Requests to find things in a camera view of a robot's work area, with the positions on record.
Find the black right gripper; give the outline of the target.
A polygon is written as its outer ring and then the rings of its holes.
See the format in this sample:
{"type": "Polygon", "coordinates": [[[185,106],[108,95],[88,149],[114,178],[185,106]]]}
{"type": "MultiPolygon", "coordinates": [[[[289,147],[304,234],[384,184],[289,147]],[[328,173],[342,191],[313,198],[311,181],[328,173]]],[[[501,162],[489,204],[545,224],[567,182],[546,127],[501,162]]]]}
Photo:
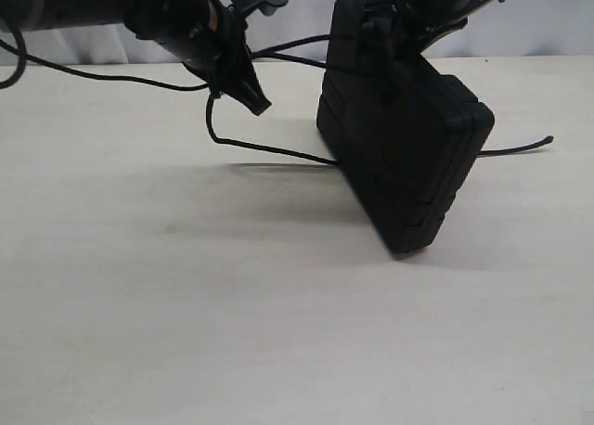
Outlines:
{"type": "Polygon", "coordinates": [[[397,96],[413,81],[405,54],[420,53],[462,30],[469,16],[506,0],[361,0],[362,38],[373,43],[372,82],[379,96],[397,96]]]}

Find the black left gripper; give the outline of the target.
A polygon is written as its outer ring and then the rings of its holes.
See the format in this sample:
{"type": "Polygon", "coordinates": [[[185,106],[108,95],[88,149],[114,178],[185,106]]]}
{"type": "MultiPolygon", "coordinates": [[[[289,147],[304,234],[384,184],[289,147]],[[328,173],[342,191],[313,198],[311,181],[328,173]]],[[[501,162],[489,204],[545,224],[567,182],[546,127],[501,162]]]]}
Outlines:
{"type": "Polygon", "coordinates": [[[261,115],[270,108],[239,21],[218,0],[137,0],[137,38],[156,42],[200,77],[261,115]]]}

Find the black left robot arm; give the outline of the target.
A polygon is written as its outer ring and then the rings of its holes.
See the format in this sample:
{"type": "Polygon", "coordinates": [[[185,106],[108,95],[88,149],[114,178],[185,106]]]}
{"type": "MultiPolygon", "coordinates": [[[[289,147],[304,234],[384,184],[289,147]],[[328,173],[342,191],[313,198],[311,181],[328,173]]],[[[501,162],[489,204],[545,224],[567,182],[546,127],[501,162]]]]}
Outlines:
{"type": "Polygon", "coordinates": [[[271,103],[252,65],[246,40],[254,10],[273,14],[288,0],[1,0],[1,30],[14,45],[3,49],[17,59],[2,88],[14,85],[27,66],[23,34],[42,30],[122,24],[137,39],[172,54],[212,95],[228,95],[252,114],[271,103]]]}

